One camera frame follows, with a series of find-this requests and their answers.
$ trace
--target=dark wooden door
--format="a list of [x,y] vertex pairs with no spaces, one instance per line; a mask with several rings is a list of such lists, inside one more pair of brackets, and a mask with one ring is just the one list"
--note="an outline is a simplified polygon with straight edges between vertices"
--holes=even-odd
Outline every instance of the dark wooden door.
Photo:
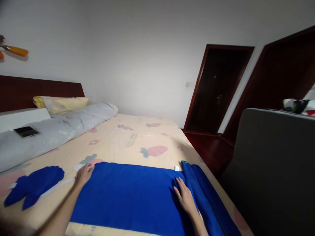
[[315,83],[315,26],[266,45],[223,136],[235,142],[246,108],[281,109],[303,99]]
[[184,130],[217,133],[253,49],[207,45]]

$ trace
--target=smartphone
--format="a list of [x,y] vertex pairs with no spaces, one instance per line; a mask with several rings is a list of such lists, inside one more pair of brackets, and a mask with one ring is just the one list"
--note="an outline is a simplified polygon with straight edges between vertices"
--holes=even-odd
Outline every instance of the smartphone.
[[22,138],[27,138],[39,134],[39,132],[37,132],[30,126],[14,129],[14,131],[17,132]]

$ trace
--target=blue cloth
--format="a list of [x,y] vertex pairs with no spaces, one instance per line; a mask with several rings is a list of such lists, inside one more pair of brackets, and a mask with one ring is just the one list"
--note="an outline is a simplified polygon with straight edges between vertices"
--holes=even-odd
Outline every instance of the blue cloth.
[[59,166],[44,167],[34,171],[29,176],[21,176],[16,181],[16,186],[4,201],[4,206],[8,207],[24,197],[22,210],[33,206],[40,195],[55,186],[63,179],[65,172]]
[[225,234],[220,226],[220,223],[218,222],[218,219],[207,198],[203,194],[191,165],[186,161],[181,161],[181,166],[194,192],[195,200],[203,217],[208,234],[211,236],[224,236]]
[[177,177],[185,181],[182,171],[98,163],[71,221],[157,235],[194,235],[173,190]]
[[227,212],[223,202],[221,201],[219,195],[208,180],[203,170],[198,165],[191,165],[191,168],[193,169],[199,185],[201,186],[208,202],[212,206],[212,209],[214,210],[217,219],[225,233],[228,236],[240,236],[241,233],[239,229],[231,219],[230,214]]

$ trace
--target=hand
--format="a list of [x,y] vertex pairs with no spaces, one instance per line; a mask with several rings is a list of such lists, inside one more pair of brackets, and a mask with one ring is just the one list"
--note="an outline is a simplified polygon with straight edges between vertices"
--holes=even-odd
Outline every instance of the hand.
[[92,164],[88,163],[77,172],[75,186],[83,187],[89,181],[94,170],[94,167],[91,166]]
[[175,186],[174,186],[174,191],[176,192],[176,194],[178,196],[178,200],[179,200],[181,206],[188,213],[188,215],[192,216],[196,213],[199,215],[197,208],[196,208],[196,205],[195,205],[195,201],[193,199],[193,196],[192,196],[189,188],[187,188],[184,181],[180,177],[179,177],[179,179],[176,178],[176,180],[177,180],[178,185],[180,187],[181,195]]

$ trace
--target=fan blade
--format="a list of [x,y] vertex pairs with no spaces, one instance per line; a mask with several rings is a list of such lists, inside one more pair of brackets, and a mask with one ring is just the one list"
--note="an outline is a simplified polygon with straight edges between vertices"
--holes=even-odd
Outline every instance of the fan blade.
[[27,51],[25,49],[13,47],[13,46],[6,46],[5,49],[8,50],[9,52],[16,54],[16,55],[24,56],[24,57],[27,56],[29,53],[29,51]]

